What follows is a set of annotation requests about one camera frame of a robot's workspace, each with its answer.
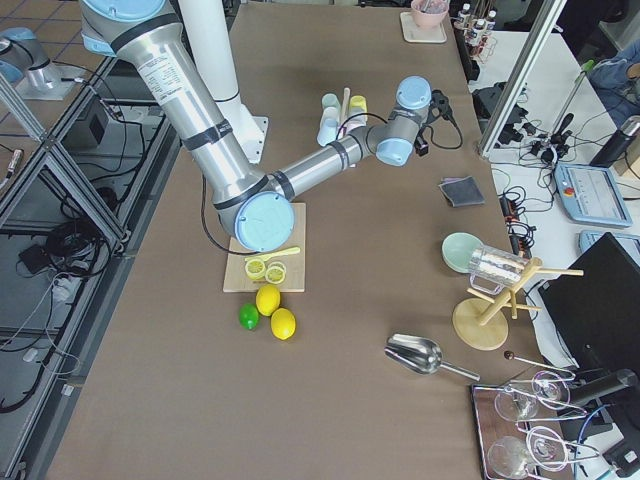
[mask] robotic arm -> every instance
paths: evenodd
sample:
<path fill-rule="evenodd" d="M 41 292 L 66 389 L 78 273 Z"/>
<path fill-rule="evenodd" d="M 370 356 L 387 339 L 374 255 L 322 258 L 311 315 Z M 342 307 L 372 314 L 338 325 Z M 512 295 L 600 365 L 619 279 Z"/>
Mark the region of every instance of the robotic arm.
<path fill-rule="evenodd" d="M 60 85 L 60 72 L 34 33 L 28 28 L 0 32 L 0 74 L 13 83 L 27 76 L 37 90 L 46 92 Z"/>
<path fill-rule="evenodd" d="M 213 187 L 223 228 L 250 250 L 282 245 L 295 221 L 290 200 L 363 158 L 375 154 L 387 164 L 404 165 L 421 129 L 433 119 L 429 83 L 409 77 L 396 92 L 387 124 L 359 127 L 265 174 L 249 163 L 185 51 L 182 24 L 168 1 L 81 0 L 80 5 L 85 46 L 136 67 Z"/>

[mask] white pillar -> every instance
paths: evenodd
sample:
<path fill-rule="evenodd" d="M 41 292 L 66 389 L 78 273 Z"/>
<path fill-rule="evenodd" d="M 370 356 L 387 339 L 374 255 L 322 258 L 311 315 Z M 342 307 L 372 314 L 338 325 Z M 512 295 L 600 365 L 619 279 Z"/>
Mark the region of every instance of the white pillar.
<path fill-rule="evenodd" d="M 242 104 L 221 0 L 179 0 L 196 68 L 244 153 L 252 163 L 262 154 L 267 119 Z"/>

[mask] pink cup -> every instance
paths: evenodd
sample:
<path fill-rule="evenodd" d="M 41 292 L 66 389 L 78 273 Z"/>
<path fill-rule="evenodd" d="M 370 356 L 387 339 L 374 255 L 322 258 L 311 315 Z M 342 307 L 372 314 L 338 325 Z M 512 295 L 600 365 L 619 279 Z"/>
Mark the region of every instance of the pink cup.
<path fill-rule="evenodd" d="M 449 15 L 449 2 L 445 0 L 432 0 L 426 13 L 420 11 L 425 0 L 413 0 L 411 2 L 411 17 L 420 28 L 433 28 L 442 23 Z"/>

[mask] ceramic bowl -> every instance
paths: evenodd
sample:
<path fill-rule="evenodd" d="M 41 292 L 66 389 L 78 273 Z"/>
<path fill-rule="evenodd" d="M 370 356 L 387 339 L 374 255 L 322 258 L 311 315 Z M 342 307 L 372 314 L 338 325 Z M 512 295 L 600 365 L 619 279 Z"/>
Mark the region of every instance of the ceramic bowl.
<path fill-rule="evenodd" d="M 482 241 L 470 233 L 452 233 L 442 242 L 442 258 L 452 270 L 469 273 L 471 254 L 481 246 Z"/>
<path fill-rule="evenodd" d="M 432 0 L 427 13 L 423 13 L 420 11 L 420 7 L 423 3 L 424 0 L 413 0 L 411 2 L 411 17 L 413 18 L 414 23 L 420 28 L 437 27 L 442 23 L 442 20 L 444 20 L 445 17 L 449 15 L 449 2 L 447 1 Z"/>

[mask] white table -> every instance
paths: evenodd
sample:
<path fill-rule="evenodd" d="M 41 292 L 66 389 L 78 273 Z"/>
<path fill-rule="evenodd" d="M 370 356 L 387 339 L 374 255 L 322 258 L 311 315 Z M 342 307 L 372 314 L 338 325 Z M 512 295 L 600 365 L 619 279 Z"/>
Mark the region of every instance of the white table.
<path fill-rule="evenodd" d="M 527 33 L 494 32 L 488 51 L 482 54 L 480 76 L 477 81 L 469 83 L 469 90 L 473 92 L 478 88 L 507 81 L 526 38 Z M 579 73 L 580 66 L 562 37 L 559 34 L 552 34 L 527 79 L 525 94 L 520 97 L 522 100 L 519 103 L 520 106 L 529 111 L 527 118 L 538 128 L 550 130 Z M 574 114 L 573 122 L 568 128 L 576 136 L 586 140 L 598 140 L 610 135 L 615 131 L 615 126 L 609 116 L 603 113 L 604 111 L 605 108 L 588 80 L 585 79 L 567 110 L 567 113 Z M 532 140 L 532 137 L 525 136 L 522 145 L 526 145 Z M 569 143 L 570 145 L 574 144 L 573 140 L 570 140 Z M 571 148 L 562 160 L 573 159 L 572 163 L 588 164 L 601 148 L 595 144 L 580 145 L 580 143 L 577 141 L 578 146 Z M 508 186 L 520 185 L 526 190 L 527 197 L 549 200 L 551 198 L 549 191 L 546 188 L 541 188 L 537 183 L 539 170 L 517 165 L 520 155 L 527 152 L 528 148 L 522 148 L 519 151 L 516 142 L 512 142 L 509 147 L 515 148 L 494 149 L 490 154 L 489 160 L 492 163 L 500 163 L 494 167 L 497 193 L 502 193 Z M 523 161 L 524 164 L 536 163 L 530 155 L 525 158 L 530 160 Z M 620 179 L 613 169 L 612 172 L 622 183 L 640 188 L 640 181 Z M 640 191 L 627 187 L 620 189 L 625 197 L 640 196 Z M 529 225 L 534 225 L 537 228 L 534 234 L 535 245 L 531 249 L 532 254 L 542 258 L 548 267 L 565 268 L 580 256 L 578 236 L 582 230 L 611 230 L 640 235 L 640 202 L 626 202 L 626 204 L 634 219 L 634 225 L 626 229 L 606 229 L 573 223 L 556 197 L 553 207 L 549 211 L 527 213 L 523 218 Z M 549 205 L 532 200 L 528 201 L 526 206 L 529 210 L 544 210 Z M 537 289 L 531 291 L 530 295 L 536 305 L 543 306 Z M 557 366 L 565 366 L 573 362 L 572 359 L 567 358 L 560 346 L 555 326 L 545 310 L 536 317 L 534 327 L 538 346 L 545 358 Z M 619 430 L 614 427 L 611 432 L 590 437 L 588 443 L 605 451 L 621 438 Z M 608 468 L 604 459 L 589 460 L 583 462 L 583 466 L 589 474 L 589 479 L 597 478 Z M 578 478 L 584 478 L 582 473 L 579 473 Z M 611 474 L 608 478 L 616 478 L 616 475 Z M 630 478 L 640 479 L 640 472 Z"/>

